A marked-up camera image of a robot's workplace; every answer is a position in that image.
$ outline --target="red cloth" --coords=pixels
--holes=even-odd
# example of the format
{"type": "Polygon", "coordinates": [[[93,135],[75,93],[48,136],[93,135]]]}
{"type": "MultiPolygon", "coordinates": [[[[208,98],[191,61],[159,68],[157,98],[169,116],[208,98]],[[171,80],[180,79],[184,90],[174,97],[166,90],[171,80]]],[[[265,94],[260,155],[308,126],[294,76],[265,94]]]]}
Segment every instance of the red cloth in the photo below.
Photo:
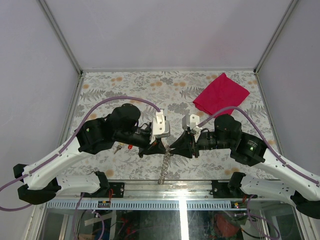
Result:
{"type": "MultiPolygon", "coordinates": [[[[223,73],[211,82],[193,103],[197,109],[212,115],[222,108],[239,106],[249,94],[247,89],[223,73]]],[[[233,111],[233,109],[224,111],[219,116],[222,114],[231,115],[233,111]]]]}

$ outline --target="patterned table surface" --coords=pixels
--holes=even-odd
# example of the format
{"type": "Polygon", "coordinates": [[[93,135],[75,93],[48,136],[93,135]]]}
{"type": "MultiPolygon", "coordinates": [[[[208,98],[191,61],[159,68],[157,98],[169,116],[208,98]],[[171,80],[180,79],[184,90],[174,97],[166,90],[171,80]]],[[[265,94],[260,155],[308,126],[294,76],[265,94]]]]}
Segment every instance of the patterned table surface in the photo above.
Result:
{"type": "MultiPolygon", "coordinates": [[[[193,100],[222,73],[246,88],[250,95],[239,106],[254,120],[268,142],[276,148],[276,142],[259,91],[258,82],[252,71],[150,71],[150,72],[89,72],[84,76],[71,132],[77,128],[85,114],[98,102],[114,96],[131,96],[149,100],[159,108],[166,109],[170,122],[171,136],[163,138],[164,145],[172,144],[183,132],[182,117],[197,114],[200,120],[208,117],[195,108],[193,100]]],[[[140,125],[152,120],[155,110],[144,103],[133,100],[115,100],[97,108],[88,119],[104,117],[113,108],[130,102],[141,111],[140,125]]],[[[254,128],[241,113],[234,111],[232,116],[242,123],[244,132],[257,135],[254,128]]],[[[207,123],[212,130],[214,121],[207,123]]],[[[98,153],[73,165],[64,173],[85,175],[92,171],[103,171],[114,180],[157,180],[159,179],[163,155],[150,155],[139,158],[138,148],[131,150],[126,145],[116,154],[111,150],[98,153]]],[[[229,157],[230,150],[202,151],[199,158],[189,159],[174,155],[170,158],[166,180],[212,180],[229,179],[233,172],[243,172],[253,177],[273,179],[274,177],[254,167],[247,167],[229,157]]]]}

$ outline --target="white wall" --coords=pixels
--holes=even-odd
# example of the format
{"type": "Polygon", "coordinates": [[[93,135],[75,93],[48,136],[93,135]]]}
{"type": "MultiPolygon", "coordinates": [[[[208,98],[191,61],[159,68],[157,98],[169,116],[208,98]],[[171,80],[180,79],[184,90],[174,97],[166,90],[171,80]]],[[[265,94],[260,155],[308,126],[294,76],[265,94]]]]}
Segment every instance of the white wall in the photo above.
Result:
{"type": "Polygon", "coordinates": [[[319,0],[300,1],[259,74],[284,155],[318,175],[319,13],[319,0]]]}
{"type": "MultiPolygon", "coordinates": [[[[0,4],[0,185],[13,166],[31,164],[56,148],[77,74],[35,0],[0,4]]],[[[21,207],[16,183],[0,205],[21,207]]],[[[19,240],[32,207],[0,212],[0,239],[19,240]]]]}
{"type": "Polygon", "coordinates": [[[47,0],[83,69],[251,68],[291,0],[47,0]]]}

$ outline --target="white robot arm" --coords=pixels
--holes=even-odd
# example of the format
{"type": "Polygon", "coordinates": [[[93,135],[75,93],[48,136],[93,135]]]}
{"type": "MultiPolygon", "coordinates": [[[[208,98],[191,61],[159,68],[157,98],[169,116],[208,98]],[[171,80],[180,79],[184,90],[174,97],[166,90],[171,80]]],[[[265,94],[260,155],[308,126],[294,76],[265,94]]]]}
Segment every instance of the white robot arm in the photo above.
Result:
{"type": "Polygon", "coordinates": [[[259,195],[288,203],[303,214],[320,219],[320,176],[269,149],[260,138],[242,132],[241,123],[228,114],[214,120],[214,131],[198,127],[197,115],[182,119],[184,133],[170,148],[171,154],[196,158],[201,150],[231,149],[236,162],[264,170],[279,180],[264,180],[234,172],[227,187],[234,197],[259,195]]]}
{"type": "Polygon", "coordinates": [[[79,176],[61,173],[83,159],[111,149],[115,141],[139,147],[140,157],[165,154],[166,148],[161,138],[170,135],[170,126],[165,120],[163,110],[157,112],[152,123],[146,124],[145,128],[137,125],[140,115],[136,106],[123,104],[107,117],[84,123],[76,138],[69,138],[36,163],[16,165],[13,168],[15,178],[27,175],[22,180],[24,185],[18,188],[19,198],[37,205],[58,195],[86,193],[86,197],[108,196],[110,185],[103,172],[96,171],[94,174],[79,176]],[[43,165],[50,158],[54,159],[43,165]]]}

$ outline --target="wire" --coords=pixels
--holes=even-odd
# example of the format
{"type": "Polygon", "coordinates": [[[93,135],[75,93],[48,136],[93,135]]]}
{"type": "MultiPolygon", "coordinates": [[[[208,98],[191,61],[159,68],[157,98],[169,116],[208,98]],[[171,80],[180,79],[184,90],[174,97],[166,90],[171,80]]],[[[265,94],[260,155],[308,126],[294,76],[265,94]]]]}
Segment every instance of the wire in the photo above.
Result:
{"type": "Polygon", "coordinates": [[[248,202],[246,204],[246,212],[247,212],[247,215],[248,215],[248,218],[249,218],[249,221],[251,223],[251,225],[262,235],[264,236],[265,238],[268,238],[268,239],[271,239],[271,240],[278,240],[281,235],[280,235],[280,232],[279,230],[277,229],[277,227],[271,222],[269,221],[268,219],[262,217],[262,216],[258,216],[258,215],[254,215],[254,214],[251,214],[250,213],[250,210],[249,210],[249,204],[250,204],[250,201],[251,199],[254,197],[255,195],[251,195],[248,199],[248,202]],[[254,221],[252,220],[252,217],[255,217],[256,219],[261,219],[263,221],[265,221],[266,223],[268,223],[271,227],[274,228],[274,230],[276,231],[276,234],[277,234],[277,237],[272,237],[272,236],[268,236],[267,234],[265,234],[263,231],[261,231],[258,227],[256,227],[254,225],[254,221]]]}
{"type": "Polygon", "coordinates": [[[144,124],[142,124],[139,128],[142,128],[144,125],[146,125],[147,127],[149,126],[148,123],[144,123],[144,124]]]}
{"type": "Polygon", "coordinates": [[[243,196],[242,203],[245,203],[246,199],[247,199],[247,195],[245,194],[245,195],[243,196]]]}
{"type": "MultiPolygon", "coordinates": [[[[2,190],[4,190],[5,188],[9,187],[12,184],[15,184],[16,182],[28,177],[29,175],[32,175],[34,172],[36,172],[37,170],[39,170],[40,168],[42,168],[43,166],[47,165],[48,163],[50,163],[51,161],[53,161],[54,159],[56,159],[64,150],[66,150],[66,148],[71,144],[71,142],[76,138],[78,132],[81,130],[81,127],[85,124],[87,118],[90,116],[90,114],[100,105],[105,104],[107,102],[113,101],[113,100],[120,100],[120,99],[125,99],[125,100],[136,100],[145,104],[149,104],[150,106],[154,107],[155,110],[157,112],[160,112],[160,108],[158,108],[154,103],[148,101],[148,100],[144,100],[138,97],[133,97],[133,96],[113,96],[113,97],[109,97],[105,100],[102,100],[101,102],[97,103],[96,105],[94,105],[89,112],[84,116],[83,120],[81,121],[81,123],[79,124],[78,128],[74,131],[73,135],[69,138],[69,140],[62,146],[62,148],[58,151],[58,153],[54,154],[52,157],[50,157],[48,160],[44,161],[43,163],[39,164],[37,167],[35,167],[34,169],[32,169],[28,174],[24,174],[10,182],[8,182],[7,184],[3,185],[2,187],[0,187],[0,192],[2,190]]],[[[32,204],[27,204],[25,206],[22,207],[17,207],[17,208],[5,208],[0,206],[0,211],[5,211],[5,212],[16,212],[16,211],[20,211],[23,209],[26,209],[28,207],[30,207],[32,204]]]]}
{"type": "MultiPolygon", "coordinates": [[[[77,237],[76,231],[75,231],[75,228],[76,228],[76,218],[77,218],[77,215],[78,215],[78,208],[79,208],[79,206],[80,206],[80,202],[81,202],[81,200],[83,199],[84,195],[85,195],[85,193],[83,192],[83,193],[81,194],[81,196],[80,196],[79,201],[76,203],[75,209],[74,209],[74,214],[73,214],[73,218],[72,218],[72,234],[73,234],[73,240],[78,240],[78,237],[77,237]]],[[[87,210],[87,212],[96,214],[96,215],[100,218],[100,220],[101,220],[101,222],[102,222],[102,232],[101,232],[101,235],[100,235],[100,237],[99,237],[98,240],[102,240],[103,235],[104,235],[104,233],[105,233],[105,222],[104,222],[104,219],[103,219],[103,218],[101,217],[101,215],[100,215],[99,213],[97,213],[96,211],[87,210]]]]}
{"type": "Polygon", "coordinates": [[[241,228],[241,231],[244,232],[245,234],[247,234],[249,237],[251,237],[253,239],[264,239],[263,236],[253,236],[250,233],[247,233],[243,228],[241,228]]]}
{"type": "Polygon", "coordinates": [[[209,129],[208,128],[204,128],[204,129],[202,129],[201,131],[200,131],[200,133],[202,133],[203,131],[205,131],[205,130],[207,130],[208,131],[208,133],[210,133],[210,131],[209,131],[209,129]]]}
{"type": "Polygon", "coordinates": [[[110,204],[110,207],[111,207],[111,199],[112,199],[113,194],[114,194],[114,190],[112,188],[110,188],[110,190],[109,190],[109,204],[110,204]]]}
{"type": "Polygon", "coordinates": [[[290,169],[291,171],[293,171],[294,173],[298,174],[299,176],[309,180],[310,182],[316,184],[316,185],[320,185],[320,181],[315,180],[305,174],[303,174],[302,172],[300,172],[299,170],[295,169],[293,166],[290,166],[286,163],[285,160],[283,160],[279,154],[271,147],[271,145],[268,143],[268,141],[266,140],[266,138],[264,137],[264,135],[262,134],[262,132],[259,130],[259,128],[257,127],[257,125],[254,123],[254,121],[246,114],[245,111],[243,111],[241,108],[237,107],[237,106],[227,106],[224,107],[222,109],[220,109],[219,111],[217,111],[216,113],[212,114],[211,116],[209,116],[206,120],[202,121],[198,127],[202,127],[204,126],[207,122],[209,122],[211,119],[213,119],[214,117],[216,117],[217,115],[219,115],[220,113],[226,111],[226,110],[230,110],[230,109],[235,109],[237,111],[239,111],[240,113],[242,113],[246,119],[248,119],[248,121],[252,124],[252,126],[254,127],[254,129],[257,131],[257,133],[259,134],[259,136],[261,137],[261,139],[264,141],[264,143],[266,144],[266,146],[268,147],[268,149],[270,150],[270,152],[276,157],[276,159],[278,159],[283,165],[285,165],[288,169],[290,169]]]}

